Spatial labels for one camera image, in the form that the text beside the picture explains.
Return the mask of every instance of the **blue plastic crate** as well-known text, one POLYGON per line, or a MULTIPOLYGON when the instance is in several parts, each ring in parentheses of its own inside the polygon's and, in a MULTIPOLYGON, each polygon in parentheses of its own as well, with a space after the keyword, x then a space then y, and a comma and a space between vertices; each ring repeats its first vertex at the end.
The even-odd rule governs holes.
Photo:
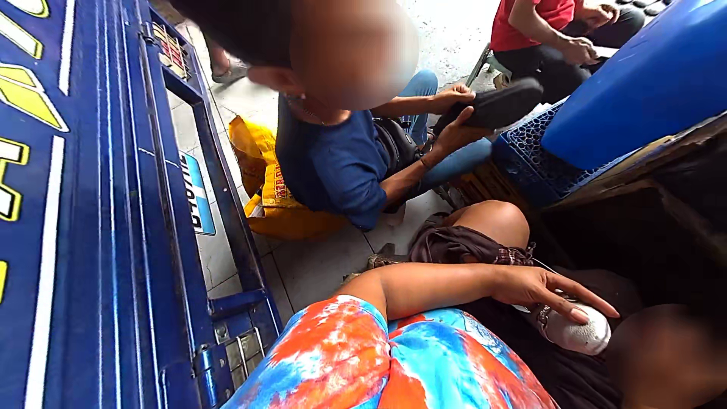
POLYGON ((563 102, 503 132, 492 146, 497 168, 535 207, 552 205, 604 173, 628 155, 602 167, 581 170, 546 152, 540 140, 563 102))

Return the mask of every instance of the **orange and blue tie-dye shirt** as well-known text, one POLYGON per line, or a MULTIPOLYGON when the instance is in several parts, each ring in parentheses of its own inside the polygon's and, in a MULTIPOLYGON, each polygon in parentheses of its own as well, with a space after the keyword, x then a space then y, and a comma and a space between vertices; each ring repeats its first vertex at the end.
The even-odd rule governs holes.
POLYGON ((223 409, 557 408, 498 337, 459 309, 386 323, 339 295, 295 314, 223 409))

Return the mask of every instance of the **plastic chair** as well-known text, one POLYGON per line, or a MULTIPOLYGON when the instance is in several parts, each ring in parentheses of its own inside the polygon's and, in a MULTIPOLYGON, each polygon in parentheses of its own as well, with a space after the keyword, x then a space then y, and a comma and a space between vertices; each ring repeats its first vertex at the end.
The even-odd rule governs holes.
POLYGON ((480 55, 480 59, 477 60, 477 64, 475 64, 475 67, 472 69, 472 72, 470 73, 470 76, 467 78, 467 82, 465 82, 465 85, 468 87, 472 85, 472 83, 475 81, 475 79, 480 75, 480 71, 482 71, 482 67, 485 66, 485 64, 489 64, 490 66, 487 68, 487 72, 492 72, 493 70, 498 70, 504 75, 506 75, 508 78, 510 78, 513 73, 510 72, 507 68, 503 67, 502 64, 500 64, 497 59, 494 56, 494 53, 490 50, 490 43, 487 43, 485 46, 485 50, 482 51, 482 54, 480 55))

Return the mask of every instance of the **dark hair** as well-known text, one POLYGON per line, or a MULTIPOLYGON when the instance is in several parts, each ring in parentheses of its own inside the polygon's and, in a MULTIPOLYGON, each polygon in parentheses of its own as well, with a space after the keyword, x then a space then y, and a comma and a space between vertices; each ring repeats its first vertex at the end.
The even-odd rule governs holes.
POLYGON ((202 32, 251 65, 290 67, 290 0, 170 0, 202 32))

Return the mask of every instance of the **hand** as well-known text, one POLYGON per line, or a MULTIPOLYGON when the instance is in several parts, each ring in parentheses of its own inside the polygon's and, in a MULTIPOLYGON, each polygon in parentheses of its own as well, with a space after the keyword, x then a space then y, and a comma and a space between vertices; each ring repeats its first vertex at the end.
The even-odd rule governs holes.
POLYGON ((605 24, 613 24, 619 19, 620 11, 611 4, 601 4, 597 7, 583 6, 575 12, 575 18, 588 23, 591 30, 605 24))
POLYGON ((584 37, 579 39, 567 39, 560 47, 563 56, 570 64, 597 64, 598 54, 593 49, 593 43, 584 37))
POLYGON ((434 142, 432 151, 428 153, 427 156, 434 153, 435 155, 441 155, 441 160, 444 156, 455 152, 463 146, 467 146, 476 140, 492 135, 492 131, 486 128, 464 126, 464 123, 470 118, 470 116, 472 116, 474 111, 475 109, 472 106, 468 106, 463 109, 457 119, 442 130, 439 134, 439 138, 437 138, 437 141, 434 142))
POLYGON ((619 20, 619 17, 621 17, 621 9, 613 4, 602 4, 601 9, 611 15, 611 19, 606 24, 613 24, 619 20))
POLYGON ((577 324, 587 324, 588 317, 583 311, 553 292, 562 290, 593 306, 607 317, 617 318, 619 316, 611 304, 590 292, 586 287, 560 274, 539 267, 498 267, 498 270, 494 272, 494 287, 490 296, 501 303, 521 306, 543 303, 577 324))
POLYGON ((468 103, 475 99, 475 93, 463 84, 457 84, 448 90, 432 95, 429 105, 431 114, 441 115, 454 105, 454 103, 468 103))

